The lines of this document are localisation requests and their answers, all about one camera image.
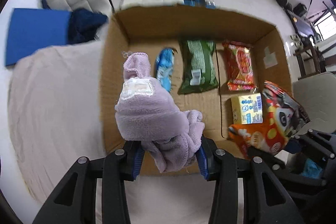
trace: folded pink cloth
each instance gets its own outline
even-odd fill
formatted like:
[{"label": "folded pink cloth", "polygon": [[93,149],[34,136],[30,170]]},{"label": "folded pink cloth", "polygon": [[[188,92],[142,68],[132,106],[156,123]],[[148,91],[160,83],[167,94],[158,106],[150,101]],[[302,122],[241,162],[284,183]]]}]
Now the folded pink cloth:
[{"label": "folded pink cloth", "polygon": [[204,130],[202,114],[180,111],[160,82],[150,77],[150,71],[147,54],[137,52],[128,57],[115,119],[121,136],[142,141],[161,173],[177,171],[195,160]]}]

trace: cardboard box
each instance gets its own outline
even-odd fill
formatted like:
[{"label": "cardboard box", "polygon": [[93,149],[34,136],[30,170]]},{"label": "cardboard box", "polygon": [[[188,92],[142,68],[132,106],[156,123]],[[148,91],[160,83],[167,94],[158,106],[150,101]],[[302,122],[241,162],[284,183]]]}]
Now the cardboard box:
[{"label": "cardboard box", "polygon": [[248,124],[263,122],[261,94],[249,94],[231,98],[233,123]]},{"label": "cardboard box", "polygon": [[[183,63],[179,40],[210,39],[216,41],[213,55],[219,88],[199,94],[178,95],[182,83]],[[122,146],[124,140],[115,121],[115,104],[123,86],[122,52],[148,54],[154,76],[154,62],[164,47],[174,47],[174,71],[171,95],[180,110],[196,109],[202,112],[204,136],[236,157],[243,157],[235,143],[228,140],[227,128],[233,123],[231,100],[248,92],[230,92],[226,86],[226,70],[221,54],[224,39],[253,45],[251,50],[255,84],[262,87],[265,80],[275,82],[292,92],[290,74],[283,42],[275,26],[259,19],[226,10],[212,10],[186,5],[161,7],[133,7],[115,14],[109,27],[102,58],[100,81],[101,120],[107,153]],[[266,54],[272,54],[272,65],[264,63]],[[199,172],[197,163],[179,172],[167,175]],[[141,175],[159,175],[154,160],[146,153]]]}]

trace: bed sheet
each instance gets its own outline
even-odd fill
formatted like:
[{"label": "bed sheet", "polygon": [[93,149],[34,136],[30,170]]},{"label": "bed sheet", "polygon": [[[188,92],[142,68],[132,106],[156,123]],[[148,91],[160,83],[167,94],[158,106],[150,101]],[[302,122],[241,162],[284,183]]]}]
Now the bed sheet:
[{"label": "bed sheet", "polygon": [[[80,156],[106,156],[98,95],[103,46],[95,41],[48,47],[14,68],[8,98],[10,136],[27,188],[41,205]],[[138,176],[135,182],[125,182],[131,222],[208,223],[214,187],[199,174]],[[101,223],[101,180],[96,223]]]}]

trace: blue board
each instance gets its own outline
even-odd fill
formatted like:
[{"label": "blue board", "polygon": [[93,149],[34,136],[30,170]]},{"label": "blue board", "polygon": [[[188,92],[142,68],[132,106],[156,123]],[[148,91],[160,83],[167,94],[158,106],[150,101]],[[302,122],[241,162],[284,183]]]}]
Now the blue board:
[{"label": "blue board", "polygon": [[68,41],[71,12],[48,9],[14,9],[10,20],[5,66],[48,46]]}]

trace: green snack package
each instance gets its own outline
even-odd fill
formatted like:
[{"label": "green snack package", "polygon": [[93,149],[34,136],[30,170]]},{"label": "green snack package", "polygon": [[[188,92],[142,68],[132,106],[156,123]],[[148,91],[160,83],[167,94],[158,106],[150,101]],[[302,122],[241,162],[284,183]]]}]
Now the green snack package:
[{"label": "green snack package", "polygon": [[187,40],[180,42],[183,58],[183,83],[178,94],[200,93],[218,87],[212,54],[213,41]]}]

